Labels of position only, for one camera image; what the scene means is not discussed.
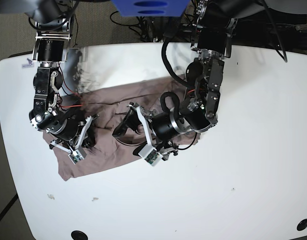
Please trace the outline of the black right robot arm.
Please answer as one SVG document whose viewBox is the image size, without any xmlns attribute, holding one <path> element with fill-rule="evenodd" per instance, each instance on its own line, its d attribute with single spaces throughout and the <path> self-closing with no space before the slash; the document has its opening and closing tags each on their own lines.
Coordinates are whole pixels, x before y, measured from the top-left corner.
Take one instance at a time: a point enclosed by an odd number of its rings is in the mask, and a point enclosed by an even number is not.
<svg viewBox="0 0 307 240">
<path fill-rule="evenodd" d="M 60 64 L 68 57 L 78 0 L 0 0 L 0 14 L 24 13 L 36 30 L 32 60 L 40 65 L 33 78 L 35 90 L 31 125 L 50 133 L 55 140 L 50 148 L 73 152 L 95 146 L 91 129 L 93 117 L 84 119 L 78 106 L 61 104 L 59 90 L 64 84 Z"/>
</svg>

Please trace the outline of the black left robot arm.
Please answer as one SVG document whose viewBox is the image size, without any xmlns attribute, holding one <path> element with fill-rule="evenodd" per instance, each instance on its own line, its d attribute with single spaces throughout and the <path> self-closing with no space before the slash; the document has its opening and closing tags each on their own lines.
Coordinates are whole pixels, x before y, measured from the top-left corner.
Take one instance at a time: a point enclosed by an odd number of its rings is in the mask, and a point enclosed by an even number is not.
<svg viewBox="0 0 307 240">
<path fill-rule="evenodd" d="M 146 141 L 133 153 L 152 163 L 167 160 L 170 153 L 177 154 L 179 146 L 173 143 L 174 137 L 191 131 L 202 133 L 214 127 L 218 121 L 224 59 L 231 56 L 235 27 L 239 19 L 249 21 L 259 12 L 266 13 L 278 40 L 273 47 L 286 60 L 286 48 L 292 36 L 279 32 L 280 22 L 274 15 L 278 12 L 293 17 L 307 15 L 307 0 L 202 0 L 190 27 L 191 49 L 198 56 L 188 65 L 185 79 L 176 75 L 167 58 L 167 47 L 181 29 L 180 19 L 171 19 L 163 35 L 162 61 L 170 76 L 186 88 L 184 100 L 174 92 L 163 93 L 160 114 L 131 103 L 112 135 L 119 139 L 128 129 L 136 131 L 143 126 Z"/>
</svg>

